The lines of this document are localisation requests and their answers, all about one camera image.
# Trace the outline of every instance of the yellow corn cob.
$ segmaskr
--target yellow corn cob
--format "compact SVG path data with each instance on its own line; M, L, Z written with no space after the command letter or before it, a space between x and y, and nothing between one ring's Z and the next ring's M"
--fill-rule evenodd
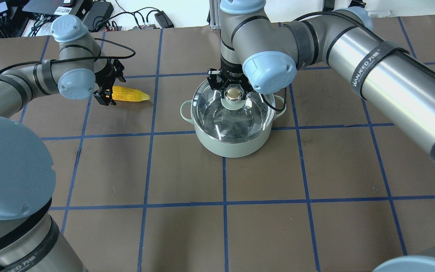
M119 101L140 102L150 100L150 96L134 88L114 86L112 98Z

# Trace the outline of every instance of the glass lid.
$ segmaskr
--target glass lid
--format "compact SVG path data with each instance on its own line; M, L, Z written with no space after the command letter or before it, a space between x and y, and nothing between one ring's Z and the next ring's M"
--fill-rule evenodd
M230 86L241 90L239 85ZM275 105L271 94L266 100ZM192 100L192 115L198 127L210 137L224 143L242 143L259 136L271 125L275 112L262 100L259 93L248 93L243 106L229 110L221 102L221 92L213 91L204 81Z

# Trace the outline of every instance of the label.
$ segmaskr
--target label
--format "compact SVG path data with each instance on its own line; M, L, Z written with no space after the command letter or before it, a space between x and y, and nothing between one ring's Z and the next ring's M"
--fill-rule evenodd
M71 8L58 7L57 10L55 10L54 15L66 15L66 14L69 14L70 11L71 11Z

